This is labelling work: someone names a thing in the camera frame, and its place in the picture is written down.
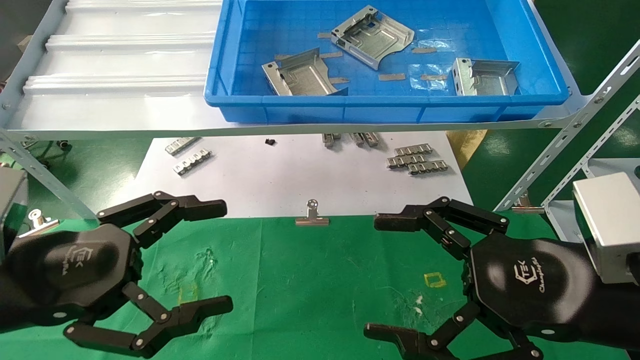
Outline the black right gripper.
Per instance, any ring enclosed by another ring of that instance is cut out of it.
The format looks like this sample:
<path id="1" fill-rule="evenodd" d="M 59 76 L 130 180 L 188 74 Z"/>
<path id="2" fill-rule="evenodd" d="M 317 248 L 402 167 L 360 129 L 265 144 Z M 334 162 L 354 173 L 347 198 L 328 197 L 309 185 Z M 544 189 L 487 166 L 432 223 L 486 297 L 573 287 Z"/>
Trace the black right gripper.
<path id="1" fill-rule="evenodd" d="M 484 238 L 472 246 L 453 227 L 491 235 L 505 234 L 509 223 L 501 215 L 446 196 L 427 205 L 405 205 L 399 213 L 375 214 L 375 230 L 423 231 L 456 260 L 467 260 L 470 296 L 480 306 L 467 302 L 432 334 L 369 322 L 364 336 L 394 344 L 403 360 L 457 360 L 448 345 L 480 316 L 513 349 L 479 360 L 542 360 L 542 350 L 526 335 L 639 349 L 639 287 L 602 282 L 582 244 Z"/>

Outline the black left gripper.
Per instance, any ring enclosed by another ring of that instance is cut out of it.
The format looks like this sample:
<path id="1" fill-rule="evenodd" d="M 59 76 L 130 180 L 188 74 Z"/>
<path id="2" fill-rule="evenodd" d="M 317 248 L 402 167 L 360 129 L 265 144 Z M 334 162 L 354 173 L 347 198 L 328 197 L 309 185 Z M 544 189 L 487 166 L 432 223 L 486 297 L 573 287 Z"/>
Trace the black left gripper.
<path id="1" fill-rule="evenodd" d="M 99 210 L 100 225 L 87 231 L 60 230 L 16 240 L 1 264 L 2 333 L 51 327 L 64 330 L 76 346 L 150 359 L 174 338 L 196 333 L 209 317 L 230 313 L 233 299 L 218 296 L 167 310 L 137 283 L 148 249 L 181 221 L 222 218 L 227 203 L 194 194 L 146 194 Z M 122 228 L 140 223 L 133 237 Z M 127 301 L 151 319 L 135 334 L 94 326 Z"/>

